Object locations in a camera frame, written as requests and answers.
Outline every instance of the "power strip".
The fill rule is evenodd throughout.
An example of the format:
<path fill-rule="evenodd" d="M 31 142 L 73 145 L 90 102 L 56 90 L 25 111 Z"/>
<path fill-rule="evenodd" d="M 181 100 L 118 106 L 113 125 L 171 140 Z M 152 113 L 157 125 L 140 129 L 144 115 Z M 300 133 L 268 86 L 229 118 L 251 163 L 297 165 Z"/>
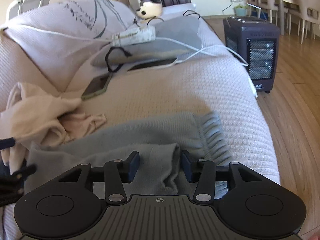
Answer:
<path fill-rule="evenodd" d="M 112 46 L 123 47 L 127 45 L 150 42 L 154 41 L 155 39 L 156 29 L 154 26 L 148 25 L 113 34 Z"/>

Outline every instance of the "gray pillow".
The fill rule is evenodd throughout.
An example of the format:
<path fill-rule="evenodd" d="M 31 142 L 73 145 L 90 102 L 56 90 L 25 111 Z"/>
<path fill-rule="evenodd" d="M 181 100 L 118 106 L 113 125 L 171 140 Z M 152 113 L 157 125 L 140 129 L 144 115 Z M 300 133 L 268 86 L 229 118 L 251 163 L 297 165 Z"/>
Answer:
<path fill-rule="evenodd" d="M 199 20 L 194 17 L 178 17 L 154 25 L 156 37 L 171 38 L 197 49 L 201 48 L 202 42 L 198 36 Z M 101 52 L 91 61 L 91 65 L 106 67 L 106 54 L 111 45 L 104 47 Z M 155 40 L 152 42 L 124 46 L 123 49 L 132 56 L 127 57 L 120 49 L 114 49 L 109 57 L 109 65 L 136 62 L 140 60 L 171 59 L 193 50 L 176 44 L 172 41 Z"/>

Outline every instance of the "stuffed toy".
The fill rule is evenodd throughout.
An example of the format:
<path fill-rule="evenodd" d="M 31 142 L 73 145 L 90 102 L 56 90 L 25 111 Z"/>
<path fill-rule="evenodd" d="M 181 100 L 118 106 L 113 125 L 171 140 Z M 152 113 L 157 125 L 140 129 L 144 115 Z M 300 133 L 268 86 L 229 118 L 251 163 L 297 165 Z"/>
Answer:
<path fill-rule="evenodd" d="M 142 19 L 159 17 L 162 14 L 162 3 L 158 0 L 142 0 L 136 13 Z"/>

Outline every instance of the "white cable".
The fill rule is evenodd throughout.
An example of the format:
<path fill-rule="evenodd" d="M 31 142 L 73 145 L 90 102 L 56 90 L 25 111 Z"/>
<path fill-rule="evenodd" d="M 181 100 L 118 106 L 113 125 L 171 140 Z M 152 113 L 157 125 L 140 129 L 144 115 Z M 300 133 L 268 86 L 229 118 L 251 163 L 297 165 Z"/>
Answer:
<path fill-rule="evenodd" d="M 210 48 L 212 48 L 212 47 L 221 47 L 221 48 L 227 49 L 228 51 L 230 51 L 231 53 L 233 53 L 234 55 L 236 55 L 237 57 L 239 57 L 239 58 L 243 61 L 243 63 L 241 63 L 241 65 L 243 65 L 243 66 L 245 66 L 245 67 L 247 67 L 247 66 L 249 65 L 249 64 L 245 61 L 245 59 L 244 59 L 243 57 L 241 57 L 238 53 L 236 53 L 236 52 L 233 51 L 232 49 L 230 49 L 230 48 L 228 48 L 228 47 L 226 47 L 226 46 L 224 46 L 224 45 L 221 45 L 221 44 L 214 44 L 214 45 L 209 46 L 209 47 L 205 47 L 205 48 L 202 48 L 202 49 L 197 49 L 197 48 L 192 47 L 192 46 L 190 46 L 190 45 L 188 45 L 188 44 L 185 44 L 185 43 L 183 43 L 183 42 L 176 41 L 176 40 L 170 39 L 170 38 L 156 37 L 156 40 L 171 41 L 171 42 L 180 44 L 180 45 L 182 45 L 182 46 L 185 46 L 185 47 L 187 47 L 187 48 L 189 48 L 189 49 L 192 49 L 192 50 L 196 51 L 196 53 L 194 53 L 193 55 L 191 55 L 191 56 L 188 57 L 187 59 L 192 58 L 193 56 L 195 56 L 195 55 L 198 54 L 198 53 L 202 53 L 202 54 L 206 54 L 206 55 L 209 55 L 209 56 L 216 57 L 217 55 L 212 54 L 212 53 L 209 53 L 209 52 L 205 52 L 204 50 L 210 49 Z"/>
<path fill-rule="evenodd" d="M 41 29 L 38 29 L 38 28 L 35 28 L 35 27 L 32 27 L 32 26 L 24 25 L 24 24 L 7 25 L 7 26 L 3 26 L 1 29 L 5 30 L 6 28 L 13 28 L 15 26 L 21 26 L 23 28 L 34 30 L 34 31 L 37 31 L 37 32 L 59 35 L 59 36 L 62 36 L 62 37 L 72 38 L 72 39 L 80 40 L 80 41 L 103 41 L 103 42 L 107 42 L 107 43 L 108 42 L 112 42 L 112 38 L 110 38 L 109 40 L 108 39 L 94 39 L 94 38 L 80 38 L 80 37 L 70 36 L 70 35 L 63 34 L 63 33 L 41 30 Z"/>

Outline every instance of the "pillow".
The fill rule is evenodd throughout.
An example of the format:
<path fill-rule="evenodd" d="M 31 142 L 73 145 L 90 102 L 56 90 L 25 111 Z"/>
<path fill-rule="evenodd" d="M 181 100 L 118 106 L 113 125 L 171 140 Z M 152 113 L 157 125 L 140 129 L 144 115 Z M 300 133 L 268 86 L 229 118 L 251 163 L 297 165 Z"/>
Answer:
<path fill-rule="evenodd" d="M 14 41 L 0 36 L 0 112 L 7 106 L 9 93 L 17 82 L 28 82 L 54 96 L 59 92 Z"/>
<path fill-rule="evenodd" d="M 9 28 L 5 33 L 22 47 L 57 90 L 63 92 L 82 63 L 107 44 L 106 38 L 132 25 L 134 17 L 126 5 L 117 1 L 64 1 L 13 18 L 7 23 Z"/>
<path fill-rule="evenodd" d="M 171 38 L 197 49 L 201 48 L 202 42 L 198 37 L 199 20 L 194 17 L 178 17 L 154 25 L 156 37 Z M 93 66 L 107 66 L 105 57 L 110 51 L 111 45 L 104 47 L 92 60 Z M 155 40 L 152 42 L 124 46 L 123 49 L 130 52 L 132 56 L 127 57 L 122 50 L 113 49 L 108 55 L 109 65 L 123 64 L 149 59 L 170 59 L 186 54 L 191 49 L 176 44 L 172 41 Z"/>

